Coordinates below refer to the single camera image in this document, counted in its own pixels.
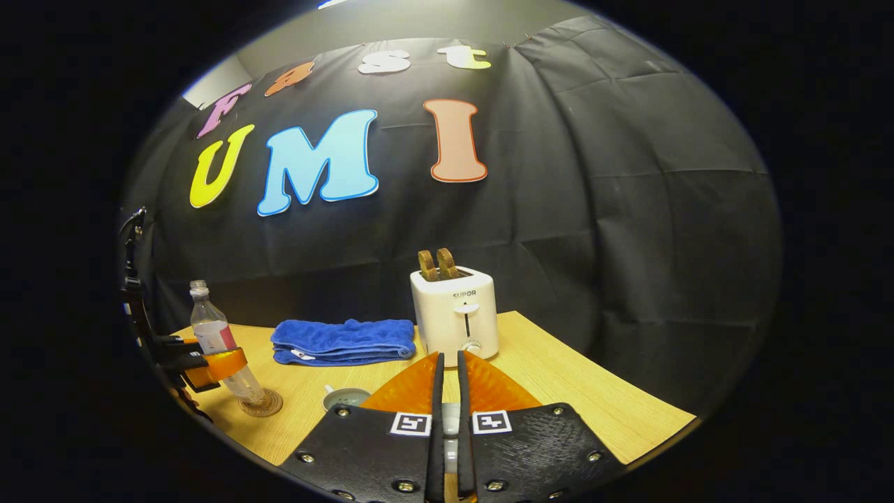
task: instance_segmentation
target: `black backdrop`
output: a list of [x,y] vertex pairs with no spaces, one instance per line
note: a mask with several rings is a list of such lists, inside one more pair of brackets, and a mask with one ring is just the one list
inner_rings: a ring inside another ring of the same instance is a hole
[[[460,44],[486,50],[493,66],[457,69],[437,54]],[[395,49],[410,53],[409,69],[357,71],[363,55]],[[413,320],[416,252],[445,246],[493,276],[498,312],[520,311],[680,408],[704,412],[742,372],[778,293],[772,180],[740,123],[681,64],[595,16],[515,47],[414,38],[313,61],[306,79],[269,98],[292,65],[253,80],[198,140],[214,107],[178,104],[140,153],[122,218],[148,208],[140,265],[160,331],[189,325],[198,278],[234,323]],[[432,98],[477,106],[483,181],[428,173],[438,147],[422,104]],[[297,125],[316,145],[335,117],[363,108],[378,112],[367,142],[378,191],[292,197],[260,217],[266,140]],[[192,208],[199,153],[246,124],[255,129],[226,189]]]

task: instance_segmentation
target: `screw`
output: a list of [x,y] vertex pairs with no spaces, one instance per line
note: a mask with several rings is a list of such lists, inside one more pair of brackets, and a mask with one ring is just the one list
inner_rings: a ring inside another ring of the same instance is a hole
[[487,490],[491,492],[497,492],[498,490],[506,489],[506,482],[504,481],[490,481],[487,483]]

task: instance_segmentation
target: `white toaster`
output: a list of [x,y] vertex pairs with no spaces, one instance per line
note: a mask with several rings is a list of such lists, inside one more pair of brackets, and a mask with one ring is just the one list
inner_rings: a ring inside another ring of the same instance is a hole
[[416,323],[426,353],[444,353],[444,366],[457,365],[457,351],[490,358],[497,342],[497,305],[493,278],[457,266],[460,277],[426,281],[418,270],[409,275]]

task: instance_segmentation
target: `white wall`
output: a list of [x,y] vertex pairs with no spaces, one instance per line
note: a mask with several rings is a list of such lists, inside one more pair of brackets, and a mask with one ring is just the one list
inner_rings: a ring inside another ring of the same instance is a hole
[[562,0],[348,0],[288,20],[238,51],[253,77],[317,54],[394,38],[525,40],[590,11]]
[[183,93],[183,97],[192,105],[205,108],[221,96],[251,80],[251,75],[242,65],[239,57],[231,55],[192,84],[192,87]]

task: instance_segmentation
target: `toaster lever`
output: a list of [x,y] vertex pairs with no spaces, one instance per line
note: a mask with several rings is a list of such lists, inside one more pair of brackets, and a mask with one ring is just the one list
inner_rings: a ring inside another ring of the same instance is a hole
[[478,311],[478,308],[481,307],[478,304],[462,304],[459,307],[453,308],[454,311],[459,314],[470,314],[471,312]]

